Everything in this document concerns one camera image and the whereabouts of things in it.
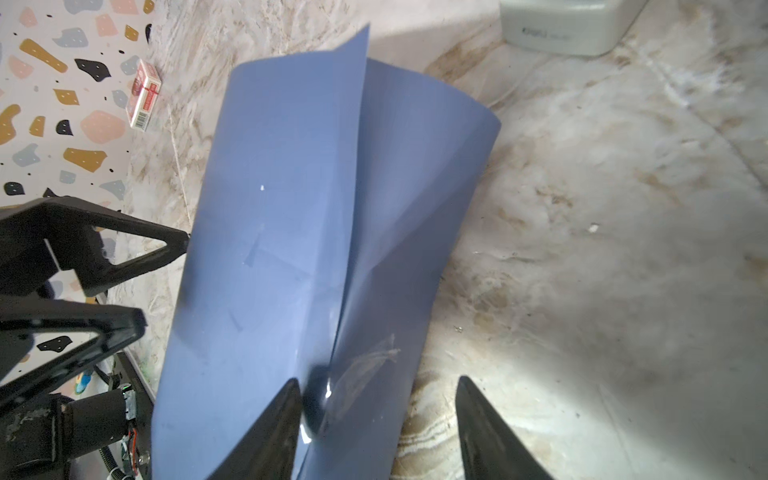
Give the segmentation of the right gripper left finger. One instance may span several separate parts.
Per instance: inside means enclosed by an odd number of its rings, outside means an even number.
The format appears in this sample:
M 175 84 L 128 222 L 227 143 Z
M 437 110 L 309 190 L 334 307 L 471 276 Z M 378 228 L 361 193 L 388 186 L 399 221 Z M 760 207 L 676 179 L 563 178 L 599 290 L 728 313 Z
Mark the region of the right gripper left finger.
M 290 480 L 301 416 L 299 382 L 291 378 L 208 480 Z

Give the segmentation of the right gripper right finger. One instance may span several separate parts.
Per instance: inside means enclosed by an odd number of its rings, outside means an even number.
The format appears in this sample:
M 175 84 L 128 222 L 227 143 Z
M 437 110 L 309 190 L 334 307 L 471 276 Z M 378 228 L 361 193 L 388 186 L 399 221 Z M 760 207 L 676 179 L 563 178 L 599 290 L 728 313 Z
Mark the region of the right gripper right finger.
M 455 395 L 466 479 L 552 480 L 469 376 Z

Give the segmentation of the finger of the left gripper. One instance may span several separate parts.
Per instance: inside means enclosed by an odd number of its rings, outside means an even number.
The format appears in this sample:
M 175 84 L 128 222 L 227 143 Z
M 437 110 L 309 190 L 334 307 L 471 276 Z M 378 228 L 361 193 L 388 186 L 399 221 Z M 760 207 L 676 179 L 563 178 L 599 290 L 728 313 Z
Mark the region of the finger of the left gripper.
M 1 298 L 1 412 L 50 393 L 138 341 L 138 308 L 33 297 Z
M 120 264 L 102 253 L 104 228 L 164 246 Z M 41 198 L 1 211 L 1 293 L 27 296 L 60 270 L 72 270 L 87 296 L 162 268 L 186 253 L 190 235 L 79 198 Z

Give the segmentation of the blue wrapping paper sheet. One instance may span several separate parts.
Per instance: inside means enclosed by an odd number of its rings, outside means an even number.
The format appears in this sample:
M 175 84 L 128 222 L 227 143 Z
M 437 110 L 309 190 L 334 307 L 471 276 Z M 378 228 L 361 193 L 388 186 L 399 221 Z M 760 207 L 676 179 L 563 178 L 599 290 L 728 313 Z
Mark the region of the blue wrapping paper sheet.
M 368 48 L 362 29 L 231 73 L 152 419 L 157 479 L 212 474 L 290 379 L 292 478 L 390 475 L 500 121 Z

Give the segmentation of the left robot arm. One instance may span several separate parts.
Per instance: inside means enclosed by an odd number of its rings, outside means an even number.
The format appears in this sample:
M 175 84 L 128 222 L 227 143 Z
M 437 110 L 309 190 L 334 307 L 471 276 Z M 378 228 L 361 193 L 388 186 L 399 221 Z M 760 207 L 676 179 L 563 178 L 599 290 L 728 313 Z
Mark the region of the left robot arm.
M 65 479 L 71 460 L 130 431 L 134 393 L 81 402 L 68 380 L 138 341 L 141 309 L 59 300 L 49 280 L 71 270 L 94 297 L 184 255 L 188 233 L 79 198 L 46 197 L 1 212 L 1 476 Z

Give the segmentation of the red playing card deck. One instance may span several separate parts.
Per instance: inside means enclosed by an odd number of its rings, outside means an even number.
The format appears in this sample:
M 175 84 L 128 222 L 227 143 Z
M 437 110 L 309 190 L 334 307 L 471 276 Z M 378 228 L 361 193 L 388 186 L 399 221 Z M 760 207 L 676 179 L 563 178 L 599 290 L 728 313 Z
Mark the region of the red playing card deck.
M 158 100 L 162 81 L 156 68 L 140 59 L 126 105 L 129 125 L 133 129 L 145 131 Z

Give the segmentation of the white tape dispenser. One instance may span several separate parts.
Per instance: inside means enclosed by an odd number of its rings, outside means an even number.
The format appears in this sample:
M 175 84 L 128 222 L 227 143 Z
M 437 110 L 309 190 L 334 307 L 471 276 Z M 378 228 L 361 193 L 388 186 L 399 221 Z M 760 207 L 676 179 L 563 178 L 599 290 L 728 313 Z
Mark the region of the white tape dispenser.
M 595 57 L 612 50 L 646 0 L 502 0 L 504 39 L 548 53 Z

